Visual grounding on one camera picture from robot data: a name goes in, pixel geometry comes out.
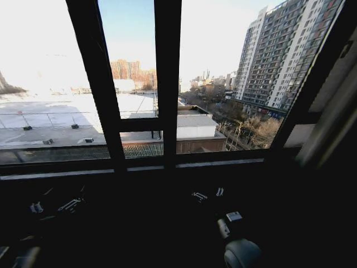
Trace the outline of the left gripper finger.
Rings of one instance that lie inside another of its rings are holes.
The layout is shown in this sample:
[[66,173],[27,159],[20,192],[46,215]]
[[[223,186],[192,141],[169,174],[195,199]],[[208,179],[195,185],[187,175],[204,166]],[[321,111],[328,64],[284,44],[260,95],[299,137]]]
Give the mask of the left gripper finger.
[[30,198],[30,211],[34,214],[41,214],[52,205],[53,187],[40,190]]
[[59,213],[62,213],[62,212],[75,213],[76,206],[82,205],[85,203],[84,194],[85,194],[85,186],[83,185],[81,187],[79,193],[77,195],[73,196],[68,202],[61,205],[57,209],[57,211]]

